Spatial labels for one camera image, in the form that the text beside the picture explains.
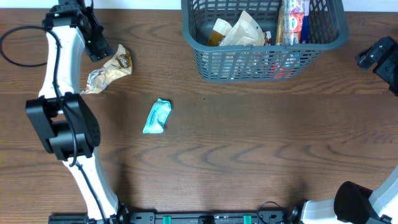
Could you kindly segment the orange capped snack tube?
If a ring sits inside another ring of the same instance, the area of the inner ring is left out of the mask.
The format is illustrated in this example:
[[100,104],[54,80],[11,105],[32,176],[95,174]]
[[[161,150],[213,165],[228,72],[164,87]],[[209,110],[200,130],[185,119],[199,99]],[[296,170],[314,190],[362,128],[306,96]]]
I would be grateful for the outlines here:
[[[284,9],[283,6],[280,7],[279,16],[278,16],[278,23],[277,23],[277,32],[275,37],[275,44],[276,45],[283,45],[283,18],[284,18]],[[278,55],[276,59],[273,61],[271,66],[271,71],[274,72],[274,78],[281,79],[281,78],[292,78],[293,73],[289,70],[288,65],[283,65],[283,59],[287,55]]]

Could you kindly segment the beige brown nut bag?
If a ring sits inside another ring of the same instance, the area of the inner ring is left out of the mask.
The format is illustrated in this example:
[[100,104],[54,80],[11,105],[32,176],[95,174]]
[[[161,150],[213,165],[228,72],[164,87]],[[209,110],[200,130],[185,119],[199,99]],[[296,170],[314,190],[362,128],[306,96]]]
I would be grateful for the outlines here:
[[219,43],[219,46],[263,46],[264,43],[265,36],[260,25],[246,11],[243,11],[237,23]]

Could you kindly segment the beige nut snack bag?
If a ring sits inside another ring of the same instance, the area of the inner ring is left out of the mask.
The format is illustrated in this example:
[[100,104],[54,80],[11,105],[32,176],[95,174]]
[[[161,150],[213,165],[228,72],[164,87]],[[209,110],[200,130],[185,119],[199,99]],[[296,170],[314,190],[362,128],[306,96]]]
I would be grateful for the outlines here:
[[[213,30],[208,39],[207,45],[216,47],[219,46],[219,43],[226,37],[227,33],[232,29],[232,25],[223,19],[217,19],[215,25],[213,26]],[[272,34],[271,31],[263,32],[265,36],[264,45],[270,45]]]

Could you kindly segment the teal wet wipes pack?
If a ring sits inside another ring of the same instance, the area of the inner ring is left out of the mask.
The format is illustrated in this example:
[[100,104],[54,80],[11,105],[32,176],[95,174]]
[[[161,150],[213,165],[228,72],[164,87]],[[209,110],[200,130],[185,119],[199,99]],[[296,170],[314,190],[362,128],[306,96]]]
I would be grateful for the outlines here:
[[159,98],[152,106],[147,117],[143,133],[161,134],[164,132],[164,126],[172,110],[172,105],[167,100]]

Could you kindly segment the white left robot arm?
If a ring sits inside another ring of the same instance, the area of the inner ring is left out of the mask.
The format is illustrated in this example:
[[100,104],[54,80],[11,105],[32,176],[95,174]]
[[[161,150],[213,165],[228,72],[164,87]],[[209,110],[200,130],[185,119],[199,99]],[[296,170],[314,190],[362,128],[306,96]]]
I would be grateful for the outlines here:
[[50,223],[129,223],[126,207],[111,189],[98,158],[100,126],[80,95],[81,56],[97,62],[113,54],[103,26],[84,1],[59,1],[41,27],[49,44],[45,81],[25,110],[44,149],[74,177],[87,214],[49,218]]

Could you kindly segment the tissue pack multipack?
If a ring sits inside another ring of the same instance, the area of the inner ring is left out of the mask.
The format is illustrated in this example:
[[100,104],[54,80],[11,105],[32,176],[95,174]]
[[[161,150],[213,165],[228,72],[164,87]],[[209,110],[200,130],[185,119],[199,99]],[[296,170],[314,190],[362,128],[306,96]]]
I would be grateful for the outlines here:
[[308,44],[310,1],[283,0],[282,7],[283,44]]

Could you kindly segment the grey plastic basket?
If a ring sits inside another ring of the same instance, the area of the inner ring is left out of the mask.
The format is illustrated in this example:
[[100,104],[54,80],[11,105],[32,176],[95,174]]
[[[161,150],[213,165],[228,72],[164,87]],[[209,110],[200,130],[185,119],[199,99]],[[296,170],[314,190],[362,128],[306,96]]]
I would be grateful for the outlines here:
[[341,0],[182,0],[182,34],[212,82],[288,79],[348,38]]

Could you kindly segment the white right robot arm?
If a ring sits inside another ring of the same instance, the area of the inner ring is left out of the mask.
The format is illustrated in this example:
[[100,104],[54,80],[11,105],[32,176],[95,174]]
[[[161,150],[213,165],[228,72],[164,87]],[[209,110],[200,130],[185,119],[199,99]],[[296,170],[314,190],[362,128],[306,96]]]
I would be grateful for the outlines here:
[[[393,94],[397,94],[397,41],[383,37],[357,54],[356,61],[363,70],[375,65],[373,73],[389,84]],[[375,190],[347,181],[333,198],[294,205],[284,222],[397,224],[397,168]]]

